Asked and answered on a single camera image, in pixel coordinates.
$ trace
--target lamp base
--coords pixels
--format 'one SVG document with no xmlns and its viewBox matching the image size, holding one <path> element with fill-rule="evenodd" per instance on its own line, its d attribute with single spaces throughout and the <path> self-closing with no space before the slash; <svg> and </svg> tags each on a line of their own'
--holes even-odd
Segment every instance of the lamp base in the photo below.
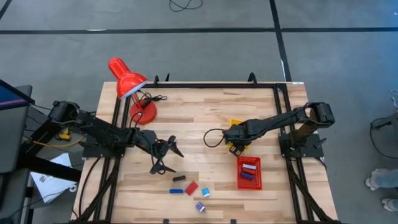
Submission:
<svg viewBox="0 0 398 224">
<path fill-rule="evenodd" d="M 145 102 L 145 100 L 141 100 L 139 103 L 142 105 Z M 140 111 L 140 109 L 137 107 L 137 103 L 134 103 L 131 108 L 130 108 L 130 116 L 133 116 L 135 113 Z M 144 109 L 142 109 L 142 118 L 140 118 L 140 115 L 137 114 L 135 117 L 132 118 L 134 122 L 138 122 L 138 124 L 147 124 L 153 121 L 156 117 L 156 105 L 153 102 L 150 102 Z"/>
</svg>

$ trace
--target monitor screen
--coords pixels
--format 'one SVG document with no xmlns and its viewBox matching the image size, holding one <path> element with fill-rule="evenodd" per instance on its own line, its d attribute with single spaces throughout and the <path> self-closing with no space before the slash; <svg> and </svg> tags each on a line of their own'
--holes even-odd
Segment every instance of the monitor screen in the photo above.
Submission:
<svg viewBox="0 0 398 224">
<path fill-rule="evenodd" d="M 34 102 L 29 96 L 0 80 L 0 110 L 29 106 Z"/>
</svg>

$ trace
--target red desk lamp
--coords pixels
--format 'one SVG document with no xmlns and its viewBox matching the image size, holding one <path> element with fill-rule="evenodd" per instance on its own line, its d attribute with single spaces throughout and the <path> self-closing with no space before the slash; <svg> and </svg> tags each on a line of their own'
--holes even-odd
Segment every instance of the red desk lamp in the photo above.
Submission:
<svg viewBox="0 0 398 224">
<path fill-rule="evenodd" d="M 139 100 L 137 90 L 142 88 L 148 79 L 136 72 L 131 72 L 127 65 L 120 58 L 112 58 L 108 67 L 113 75 L 118 80 L 116 89 L 118 91 L 119 99 L 124 99 L 132 95 L 134 104 L 130 108 L 130 116 L 135 122 L 139 124 L 147 124 L 153 121 L 156 117 L 156 106 L 153 102 L 147 103 L 146 100 Z"/>
</svg>

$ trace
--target blue block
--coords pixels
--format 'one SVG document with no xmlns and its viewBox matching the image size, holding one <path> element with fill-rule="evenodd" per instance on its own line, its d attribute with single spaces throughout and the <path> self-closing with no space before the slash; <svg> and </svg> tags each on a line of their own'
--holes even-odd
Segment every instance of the blue block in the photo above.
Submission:
<svg viewBox="0 0 398 224">
<path fill-rule="evenodd" d="M 245 179 L 249 179 L 249 180 L 254 180 L 254 176 L 245 172 L 241 173 L 241 177 L 245 178 Z"/>
<path fill-rule="evenodd" d="M 208 188 L 204 188 L 201 190 L 201 193 L 203 194 L 204 197 L 207 197 L 210 195 L 209 193 L 209 189 Z"/>
<path fill-rule="evenodd" d="M 182 189 L 170 189 L 170 194 L 184 194 L 184 190 Z"/>
<path fill-rule="evenodd" d="M 252 165 L 249 165 L 249 164 L 243 164 L 243 168 L 248 168 L 248 169 L 256 170 L 256 166 L 252 166 Z"/>
<path fill-rule="evenodd" d="M 204 206 L 202 203 L 200 203 L 200 202 L 198 202 L 198 203 L 195 205 L 195 207 L 197 208 L 197 210 L 198 210 L 199 212 L 204 212 L 204 211 L 205 211 L 205 206 Z"/>
</svg>

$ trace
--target small cube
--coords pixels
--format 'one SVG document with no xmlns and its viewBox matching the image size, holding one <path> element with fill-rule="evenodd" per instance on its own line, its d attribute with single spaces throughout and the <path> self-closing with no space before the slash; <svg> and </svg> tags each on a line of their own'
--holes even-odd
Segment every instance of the small cube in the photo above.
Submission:
<svg viewBox="0 0 398 224">
<path fill-rule="evenodd" d="M 242 172 L 245 172 L 245 173 L 251 174 L 251 175 L 255 175 L 256 174 L 255 170 L 251 170 L 251 169 L 248 169 L 248 168 L 242 168 Z"/>
<path fill-rule="evenodd" d="M 185 180 L 185 176 L 182 175 L 182 176 L 174 177 L 174 178 L 173 178 L 173 182 L 180 181 L 180 180 Z"/>
<path fill-rule="evenodd" d="M 197 183 L 192 181 L 192 183 L 185 189 L 185 193 L 191 195 L 198 188 Z"/>
<path fill-rule="evenodd" d="M 245 178 L 245 179 L 248 179 L 248 180 L 254 180 L 254 176 L 253 176 L 253 175 L 247 174 L 247 173 L 245 173 L 245 172 L 242 172 L 242 173 L 241 173 L 241 177 L 243 177 L 243 178 Z"/>
<path fill-rule="evenodd" d="M 208 189 L 207 187 L 204 188 L 204 189 L 202 189 L 201 192 L 202 192 L 202 194 L 203 194 L 204 197 L 207 197 L 207 196 L 210 195 L 209 189 Z"/>
<path fill-rule="evenodd" d="M 256 170 L 256 166 L 252 166 L 252 165 L 249 165 L 249 164 L 243 164 L 243 168 Z"/>
<path fill-rule="evenodd" d="M 182 190 L 182 189 L 170 189 L 169 193 L 170 194 L 183 194 L 184 190 Z"/>
<path fill-rule="evenodd" d="M 195 205 L 195 207 L 197 208 L 197 210 L 198 210 L 199 212 L 204 212 L 204 211 L 205 211 L 205 206 L 204 206 L 202 203 L 200 203 L 200 202 L 198 202 L 198 203 Z"/>
</svg>

